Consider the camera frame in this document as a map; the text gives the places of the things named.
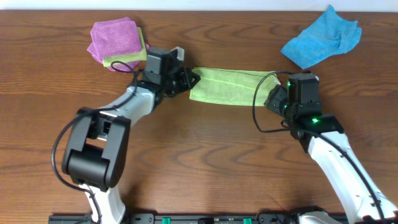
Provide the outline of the purple folded cloth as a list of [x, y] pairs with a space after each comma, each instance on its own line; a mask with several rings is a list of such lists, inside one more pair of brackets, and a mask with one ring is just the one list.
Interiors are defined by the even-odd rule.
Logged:
[[138, 53], [143, 49], [136, 23], [128, 17], [95, 22], [91, 32], [90, 49], [98, 59]]
[[[129, 63], [125, 63], [127, 64], [129, 67], [134, 68], [137, 65], [139, 65], [140, 62], [129, 62]], [[113, 66], [107, 67], [110, 71], [115, 72], [116, 70], [122, 70], [122, 71], [128, 71], [128, 68], [120, 63], [115, 63]]]

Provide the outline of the green microfibre cloth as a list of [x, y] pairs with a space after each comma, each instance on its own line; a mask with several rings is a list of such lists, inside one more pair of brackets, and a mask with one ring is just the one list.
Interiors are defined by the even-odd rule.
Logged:
[[193, 101], [234, 106], [262, 106], [280, 81], [269, 72], [195, 67], [200, 81], [190, 91]]

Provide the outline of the bottom purple folded cloth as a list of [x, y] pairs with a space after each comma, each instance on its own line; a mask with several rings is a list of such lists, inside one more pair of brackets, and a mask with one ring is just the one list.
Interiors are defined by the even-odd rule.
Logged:
[[[137, 65], [139, 65], [140, 62], [129, 62], [129, 63], [125, 63], [127, 64], [129, 67], [134, 68]], [[128, 71], [128, 68], [120, 63], [115, 63], [113, 66], [107, 67], [110, 71], [115, 72], [116, 70], [122, 70], [122, 71]]]

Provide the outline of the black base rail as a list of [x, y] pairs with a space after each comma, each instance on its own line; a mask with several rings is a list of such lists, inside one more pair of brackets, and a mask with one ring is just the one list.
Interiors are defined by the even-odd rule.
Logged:
[[[332, 215], [340, 223], [348, 223], [343, 215]], [[88, 215], [51, 215], [48, 224], [92, 223]], [[152, 213], [135, 213], [125, 217], [122, 224], [263, 224], [263, 223], [298, 223], [293, 214], [260, 213], [259, 215], [155, 215]]]

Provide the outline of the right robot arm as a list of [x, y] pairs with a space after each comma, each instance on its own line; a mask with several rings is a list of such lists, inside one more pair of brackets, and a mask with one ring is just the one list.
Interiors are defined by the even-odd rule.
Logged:
[[286, 85], [276, 85], [264, 105], [282, 117], [281, 130], [289, 131], [320, 166], [348, 223], [397, 223], [397, 206], [361, 165], [337, 118], [323, 113], [318, 77], [292, 72], [288, 76]]

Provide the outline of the top purple folded cloth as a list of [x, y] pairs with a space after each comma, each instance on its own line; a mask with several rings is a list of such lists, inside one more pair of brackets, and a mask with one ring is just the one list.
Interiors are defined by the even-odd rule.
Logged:
[[136, 23], [128, 17], [95, 22], [91, 32], [90, 49], [98, 59], [138, 53], [143, 49]]

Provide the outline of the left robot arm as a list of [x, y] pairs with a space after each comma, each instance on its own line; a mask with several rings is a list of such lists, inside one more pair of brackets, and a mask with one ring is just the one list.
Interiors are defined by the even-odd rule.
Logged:
[[182, 65], [181, 47], [165, 50], [151, 47], [146, 67], [125, 73], [133, 75], [126, 91], [98, 109], [80, 108], [64, 128], [70, 130], [62, 160], [73, 189], [83, 191], [93, 211], [92, 223], [121, 223], [126, 217], [118, 182], [126, 163], [130, 128], [152, 113], [164, 98], [191, 90], [200, 76]]

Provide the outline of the blue crumpled cloth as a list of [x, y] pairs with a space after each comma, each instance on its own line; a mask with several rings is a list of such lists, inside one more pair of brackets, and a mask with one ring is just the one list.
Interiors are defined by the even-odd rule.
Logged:
[[301, 69], [353, 50], [360, 42], [362, 28], [358, 21], [340, 17], [331, 5], [310, 26], [288, 41], [280, 52]]

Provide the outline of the folded green cloth in stack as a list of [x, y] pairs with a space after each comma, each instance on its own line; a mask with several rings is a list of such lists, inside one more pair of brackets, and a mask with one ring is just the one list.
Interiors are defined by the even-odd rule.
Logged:
[[137, 28], [137, 31], [139, 34], [142, 50], [137, 53], [118, 54], [118, 55], [105, 57], [103, 58], [102, 61], [104, 67], [110, 67], [111, 63], [114, 61], [129, 63], [129, 62], [140, 62], [147, 60], [147, 50], [149, 49], [149, 44], [144, 42], [144, 38], [140, 27]]

